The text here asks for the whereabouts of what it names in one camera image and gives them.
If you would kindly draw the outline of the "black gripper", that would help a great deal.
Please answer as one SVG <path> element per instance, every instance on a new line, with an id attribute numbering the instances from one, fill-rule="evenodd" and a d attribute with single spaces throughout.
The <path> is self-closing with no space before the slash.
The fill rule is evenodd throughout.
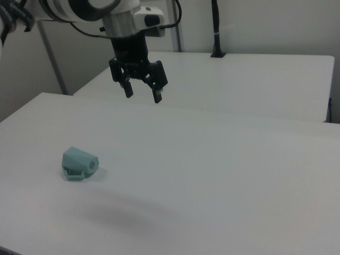
<path id="1" fill-rule="evenodd" d="M 143 33 L 124 38 L 112 38 L 115 57 L 109 61 L 114 82 L 124 89 L 127 98 L 133 95 L 130 78 L 142 80 L 152 89 L 155 103 L 162 100 L 163 87 L 168 84 L 161 61 L 150 63 L 148 48 Z"/>

